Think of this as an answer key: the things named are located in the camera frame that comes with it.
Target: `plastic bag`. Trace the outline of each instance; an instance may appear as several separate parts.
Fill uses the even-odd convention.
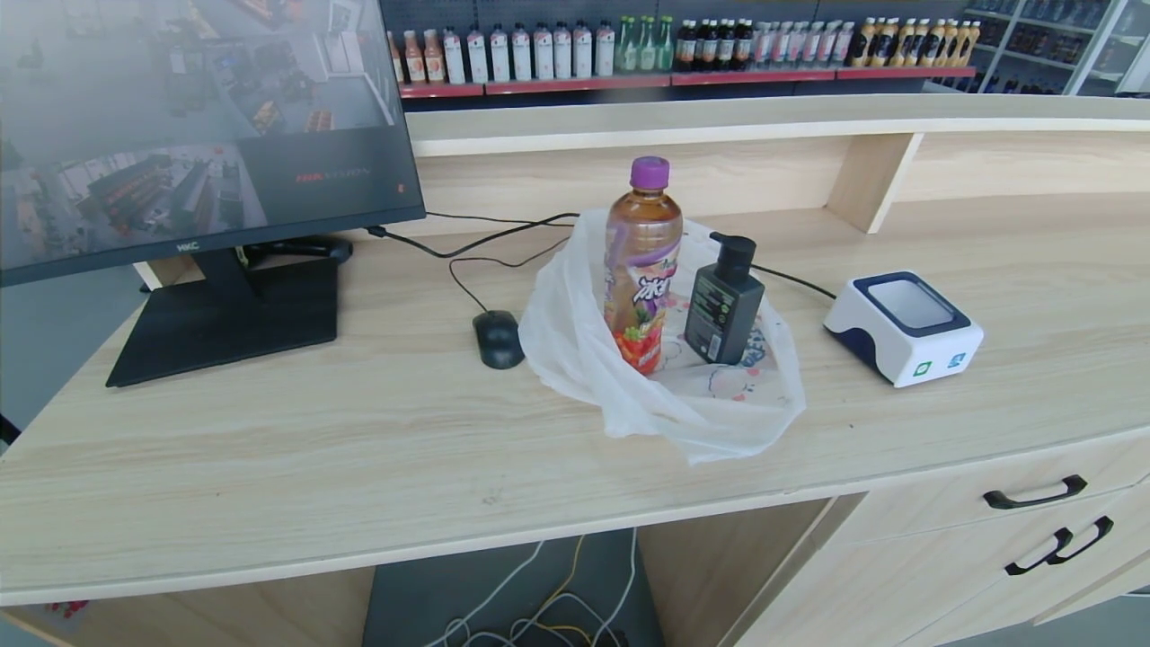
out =
[[[762,298],[743,362],[707,364],[683,341],[695,274],[719,255],[711,229],[684,222],[659,369],[627,365],[603,318],[606,209],[583,213],[539,269],[520,323],[531,370],[562,395],[603,409],[608,437],[659,434],[690,463],[761,453],[806,409],[790,330]]]

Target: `monitor stand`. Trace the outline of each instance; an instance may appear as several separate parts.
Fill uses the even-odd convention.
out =
[[[233,248],[192,257],[204,279],[152,292],[108,387],[336,339],[337,259],[250,271]]]

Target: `computer mouse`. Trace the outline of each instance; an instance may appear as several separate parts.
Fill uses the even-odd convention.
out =
[[[471,318],[475,338],[480,345],[480,360],[500,371],[519,367],[523,362],[523,348],[519,346],[519,322],[506,309],[489,309]]]

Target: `black drawer handle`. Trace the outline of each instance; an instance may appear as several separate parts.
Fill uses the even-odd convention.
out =
[[[1114,522],[1110,517],[1099,517],[1098,521],[1094,523],[1094,527],[1098,529],[1098,537],[1090,540],[1090,544],[1087,544],[1082,548],[1079,548],[1078,550],[1065,557],[1058,554],[1058,550],[1065,548],[1061,547],[1058,550],[1051,553],[1049,557],[1046,557],[1046,563],[1050,564],[1051,567],[1057,567],[1058,564],[1065,564],[1066,562],[1070,562],[1074,557],[1078,557],[1079,555],[1086,553],[1088,548],[1102,541],[1102,538],[1106,537],[1107,534],[1110,534],[1110,531],[1114,530]]]
[[[1086,479],[1078,475],[1071,475],[1063,479],[1066,484],[1066,492],[1061,494],[1056,494],[1053,496],[1048,496],[1045,499],[1035,499],[1034,501],[1014,501],[1013,499],[1003,494],[1003,491],[995,490],[982,495],[982,499],[987,500],[987,504],[995,510],[1014,510],[1018,508],[1029,508],[1032,506],[1042,506],[1043,503],[1053,503],[1055,501],[1061,501],[1064,499],[1070,499],[1078,494],[1082,494],[1086,490]]]
[[[1023,576],[1033,571],[1034,569],[1037,569],[1038,567],[1048,563],[1049,560],[1055,555],[1057,555],[1059,550],[1071,545],[1071,540],[1074,539],[1074,533],[1072,533],[1070,529],[1060,529],[1058,532],[1055,533],[1055,539],[1058,541],[1058,545],[1055,547],[1053,550],[1046,553],[1042,557],[1038,557],[1038,560],[1035,561],[1029,567],[1019,567],[1018,562],[1011,562],[1010,564],[1006,564],[1006,575]]]

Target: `monitor screen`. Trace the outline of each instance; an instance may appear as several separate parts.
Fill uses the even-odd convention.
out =
[[[376,0],[3,0],[17,283],[421,217]]]

